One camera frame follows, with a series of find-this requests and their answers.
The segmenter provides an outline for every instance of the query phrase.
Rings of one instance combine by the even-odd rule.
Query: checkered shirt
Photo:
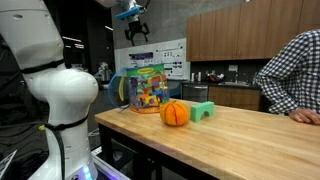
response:
[[[320,114],[320,29],[291,40],[257,75],[271,113],[297,108]]]

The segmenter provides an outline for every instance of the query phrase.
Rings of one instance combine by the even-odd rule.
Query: basketball toy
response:
[[[169,126],[182,126],[189,120],[189,110],[181,101],[170,100],[161,106],[160,117]]]

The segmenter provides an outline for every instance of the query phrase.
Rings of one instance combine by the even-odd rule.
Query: wooden table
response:
[[[196,104],[182,102],[189,107]],[[102,141],[114,133],[127,137],[127,142],[138,143],[133,146],[139,151],[165,156],[157,159],[161,164],[180,162],[185,169],[177,171],[185,177],[320,179],[320,126],[289,117],[215,106],[214,116],[197,123],[190,120],[182,127],[163,124],[159,114],[129,109],[103,112],[95,119]],[[102,143],[104,148],[110,145]]]

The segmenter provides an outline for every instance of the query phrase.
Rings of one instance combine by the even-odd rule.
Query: green block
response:
[[[210,101],[193,105],[191,106],[190,119],[193,122],[198,122],[201,120],[201,116],[203,114],[206,116],[213,116],[213,110],[214,110],[214,103]]]

